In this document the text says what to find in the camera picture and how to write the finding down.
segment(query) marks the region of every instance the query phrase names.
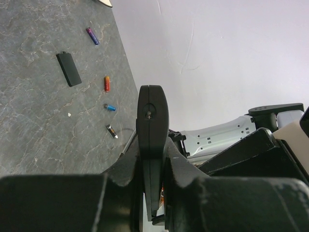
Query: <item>black plastic part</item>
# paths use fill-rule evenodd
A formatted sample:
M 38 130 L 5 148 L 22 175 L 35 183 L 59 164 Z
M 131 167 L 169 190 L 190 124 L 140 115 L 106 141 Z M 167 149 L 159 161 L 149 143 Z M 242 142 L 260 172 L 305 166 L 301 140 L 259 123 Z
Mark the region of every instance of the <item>black plastic part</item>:
M 1 232 L 142 231 L 137 139 L 103 174 L 0 179 Z
M 138 101 L 137 134 L 144 178 L 148 221 L 156 217 L 162 189 L 169 110 L 161 86 L 142 86 Z
M 267 128 L 271 132 L 278 130 L 276 115 L 280 112 L 301 110 L 304 111 L 303 103 L 282 104 L 282 105 L 266 105 L 259 106 L 249 110 L 249 115 L 252 116 L 252 122 L 255 127 Z
M 169 130 L 169 138 L 172 139 L 175 146 L 184 157 L 187 158 L 190 155 L 190 153 L 185 150 L 185 145 L 183 142 L 187 139 L 185 135 L 182 135 L 179 131 L 176 132 Z
M 304 111 L 303 103 L 292 103 L 292 104 L 282 104 L 282 105 L 265 105 L 255 107 L 249 110 L 250 116 L 260 116 L 274 113 L 277 115 L 280 112 L 291 111 L 291 110 L 301 110 Z
M 164 226 L 165 225 L 165 216 L 164 214 L 156 216 L 153 218 L 154 226 Z
M 209 177 L 172 142 L 165 168 L 169 232 L 306 232 L 309 228 L 308 187 L 299 180 Z
M 309 137 L 309 108 L 300 119 L 299 124 L 304 133 L 306 133 L 306 135 Z
M 78 74 L 72 55 L 70 53 L 63 52 L 57 54 L 56 56 L 68 85 L 72 87 L 80 84 L 82 80 Z
M 227 150 L 199 166 L 210 176 L 288 177 L 309 185 L 306 172 L 299 167 L 286 143 L 260 128 Z
M 271 132 L 278 130 L 277 119 L 274 113 L 254 116 L 253 121 L 255 123 L 255 128 L 267 128 Z

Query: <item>purple battery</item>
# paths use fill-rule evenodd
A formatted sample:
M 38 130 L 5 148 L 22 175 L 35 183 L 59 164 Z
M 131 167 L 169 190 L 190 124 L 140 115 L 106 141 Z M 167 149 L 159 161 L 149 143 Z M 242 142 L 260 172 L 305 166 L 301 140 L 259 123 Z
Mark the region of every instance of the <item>purple battery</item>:
M 92 32 L 92 29 L 91 28 L 87 28 L 86 31 L 87 31 L 88 35 L 90 36 L 90 38 L 92 39 L 92 41 L 95 43 L 95 45 L 99 45 L 100 42 L 98 41 L 97 37 Z

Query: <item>battery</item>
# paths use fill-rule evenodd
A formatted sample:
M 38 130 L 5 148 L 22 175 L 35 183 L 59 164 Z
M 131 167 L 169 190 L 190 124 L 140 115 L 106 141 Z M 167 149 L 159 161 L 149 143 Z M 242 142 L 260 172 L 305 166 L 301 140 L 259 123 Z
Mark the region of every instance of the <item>battery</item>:
M 114 139 L 118 139 L 118 135 L 116 134 L 116 132 L 112 128 L 111 124 L 107 125 L 106 129 L 111 133 L 111 135 L 113 136 Z
M 93 33 L 92 29 L 91 28 L 87 28 L 86 31 L 87 31 L 88 35 L 90 36 L 90 38 L 92 39 L 92 41 L 95 43 L 95 45 L 99 45 L 100 42 L 98 41 L 97 37 Z
M 109 92 L 110 91 L 110 77 L 109 76 L 106 76 L 104 78 L 104 89 L 105 89 L 105 92 Z
M 110 111 L 116 111 L 116 107 L 108 104 L 103 104 L 104 108 Z

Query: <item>orange battery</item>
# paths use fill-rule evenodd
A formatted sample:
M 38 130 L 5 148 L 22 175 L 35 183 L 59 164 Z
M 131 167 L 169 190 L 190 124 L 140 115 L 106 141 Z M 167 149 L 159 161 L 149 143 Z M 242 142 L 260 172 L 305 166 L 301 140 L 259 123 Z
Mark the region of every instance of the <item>orange battery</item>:
M 104 78 L 104 89 L 105 89 L 105 92 L 109 92 L 110 91 L 110 87 L 111 87 L 111 83 L 110 83 L 110 77 L 109 76 L 106 76 Z

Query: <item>screw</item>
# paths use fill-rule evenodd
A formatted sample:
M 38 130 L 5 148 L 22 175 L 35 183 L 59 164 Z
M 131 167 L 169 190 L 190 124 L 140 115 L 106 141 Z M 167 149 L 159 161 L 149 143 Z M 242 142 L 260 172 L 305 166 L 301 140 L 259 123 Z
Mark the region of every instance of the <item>screw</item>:
M 150 111 L 148 111 L 148 112 L 147 112 L 146 117 L 147 117 L 148 119 L 150 119 L 150 118 L 151 118 L 151 112 L 150 112 Z

